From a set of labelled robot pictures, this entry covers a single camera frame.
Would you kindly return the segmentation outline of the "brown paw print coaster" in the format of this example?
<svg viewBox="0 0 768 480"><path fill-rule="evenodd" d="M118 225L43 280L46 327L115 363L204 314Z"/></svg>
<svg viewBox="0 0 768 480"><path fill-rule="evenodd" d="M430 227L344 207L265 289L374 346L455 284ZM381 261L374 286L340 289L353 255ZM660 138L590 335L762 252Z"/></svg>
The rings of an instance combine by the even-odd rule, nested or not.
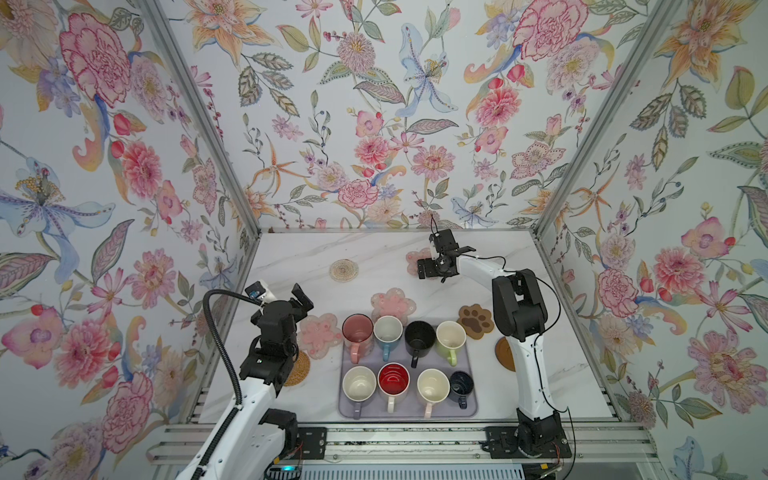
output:
<svg viewBox="0 0 768 480"><path fill-rule="evenodd" d="M458 311L457 323L473 340L480 340L495 329L492 312L480 304L462 306Z"/></svg>

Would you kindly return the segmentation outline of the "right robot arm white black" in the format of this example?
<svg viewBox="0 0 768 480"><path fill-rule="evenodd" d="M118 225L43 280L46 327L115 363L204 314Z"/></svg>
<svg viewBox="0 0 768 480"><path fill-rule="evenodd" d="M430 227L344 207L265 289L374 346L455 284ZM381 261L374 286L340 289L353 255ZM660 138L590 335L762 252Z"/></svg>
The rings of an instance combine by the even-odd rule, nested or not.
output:
<svg viewBox="0 0 768 480"><path fill-rule="evenodd" d="M476 256L475 249L459 245L449 229L431 233L429 244L431 257L417 262L419 278L464 276L491 292L492 318L516 365L520 418L559 418L563 411L554 406L543 364L548 311L539 278L530 269L508 270L491 257Z"/></svg>

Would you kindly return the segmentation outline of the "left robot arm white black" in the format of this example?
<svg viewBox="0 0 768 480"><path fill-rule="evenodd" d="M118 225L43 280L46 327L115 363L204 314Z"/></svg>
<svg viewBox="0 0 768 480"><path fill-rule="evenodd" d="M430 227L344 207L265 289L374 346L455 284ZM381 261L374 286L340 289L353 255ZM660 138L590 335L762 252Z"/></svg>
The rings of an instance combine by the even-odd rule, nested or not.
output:
<svg viewBox="0 0 768 480"><path fill-rule="evenodd" d="M211 309L213 296L226 296L257 307L251 323L259 334L245 360L235 368ZM203 314L230 382L233 398L204 445L182 470L180 479L260 479L270 465L296 453L300 446L296 414L274 402L288 380L300 348L297 324L314 309L299 284L287 300L277 299L262 281L243 294L211 289L203 296Z"/></svg>

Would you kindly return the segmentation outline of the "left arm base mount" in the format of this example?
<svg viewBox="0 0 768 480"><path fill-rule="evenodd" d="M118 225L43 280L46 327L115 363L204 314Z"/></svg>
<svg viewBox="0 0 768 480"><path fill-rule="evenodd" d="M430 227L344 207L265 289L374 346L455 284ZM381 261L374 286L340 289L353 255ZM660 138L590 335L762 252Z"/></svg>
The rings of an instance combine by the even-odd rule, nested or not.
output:
<svg viewBox="0 0 768 480"><path fill-rule="evenodd" d="M326 427L302 427L294 412L275 408L268 409L259 424L275 426L283 434L280 460L324 459L328 435Z"/></svg>

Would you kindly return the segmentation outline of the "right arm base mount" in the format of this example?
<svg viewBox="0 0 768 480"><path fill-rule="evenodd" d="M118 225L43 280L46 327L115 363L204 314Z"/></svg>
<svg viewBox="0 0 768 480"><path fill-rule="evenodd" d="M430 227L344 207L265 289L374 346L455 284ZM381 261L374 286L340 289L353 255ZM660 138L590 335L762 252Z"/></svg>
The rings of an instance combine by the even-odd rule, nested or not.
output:
<svg viewBox="0 0 768 480"><path fill-rule="evenodd" d="M492 459L570 459L571 445L563 428L561 415L550 410L543 417L516 410L516 425L489 426L484 429L481 449Z"/></svg>

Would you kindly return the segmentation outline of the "round beige patterned coaster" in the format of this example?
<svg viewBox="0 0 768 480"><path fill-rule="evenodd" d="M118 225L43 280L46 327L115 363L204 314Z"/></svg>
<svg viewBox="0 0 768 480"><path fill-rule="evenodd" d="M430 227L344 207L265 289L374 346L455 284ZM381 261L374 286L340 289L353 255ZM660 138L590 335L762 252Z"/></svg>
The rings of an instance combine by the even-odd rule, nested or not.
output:
<svg viewBox="0 0 768 480"><path fill-rule="evenodd" d="M334 261L329 267L330 278L339 283L347 283L354 280L359 274L359 266L350 259Z"/></svg>

